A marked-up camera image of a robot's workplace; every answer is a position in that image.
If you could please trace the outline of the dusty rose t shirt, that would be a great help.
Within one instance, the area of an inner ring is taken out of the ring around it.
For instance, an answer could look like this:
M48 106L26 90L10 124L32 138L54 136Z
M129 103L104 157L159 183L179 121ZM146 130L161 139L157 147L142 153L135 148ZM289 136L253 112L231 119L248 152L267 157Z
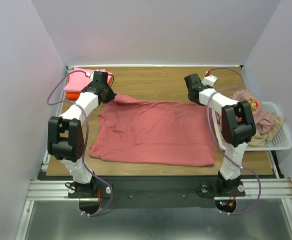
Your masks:
M98 115L98 124L89 151L93 158L186 167L215 163L205 106L118 94Z

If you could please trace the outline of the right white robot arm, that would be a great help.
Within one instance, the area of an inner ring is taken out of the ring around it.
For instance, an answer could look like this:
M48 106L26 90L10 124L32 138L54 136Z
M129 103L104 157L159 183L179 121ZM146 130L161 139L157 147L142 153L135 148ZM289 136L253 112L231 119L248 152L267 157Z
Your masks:
M206 106L208 114L217 113L221 117L221 134L226 142L223 164L217 175L216 191L227 195L241 184L243 156L248 143L256 134L251 105L246 100L237 101L214 89L217 77L206 76L203 80L194 73L184 77L188 99Z

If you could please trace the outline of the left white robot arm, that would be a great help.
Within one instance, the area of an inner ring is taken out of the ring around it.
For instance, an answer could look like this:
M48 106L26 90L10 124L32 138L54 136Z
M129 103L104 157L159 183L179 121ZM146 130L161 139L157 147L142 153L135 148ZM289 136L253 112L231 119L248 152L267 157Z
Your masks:
M61 161L73 177L65 184L70 198L91 198L100 194L98 177L85 162L88 133L83 133L82 125L88 124L87 117L99 107L115 99L115 92L108 82L112 74L96 70L85 72L89 79L76 101L60 116L52 116L48 121L47 151Z

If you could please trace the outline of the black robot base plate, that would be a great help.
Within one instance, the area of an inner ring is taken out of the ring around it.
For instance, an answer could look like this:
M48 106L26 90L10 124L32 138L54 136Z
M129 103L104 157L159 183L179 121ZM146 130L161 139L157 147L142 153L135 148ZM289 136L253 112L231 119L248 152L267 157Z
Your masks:
M245 196L243 182L217 176L104 176L91 183L67 182L68 197L81 210L97 208L226 208Z

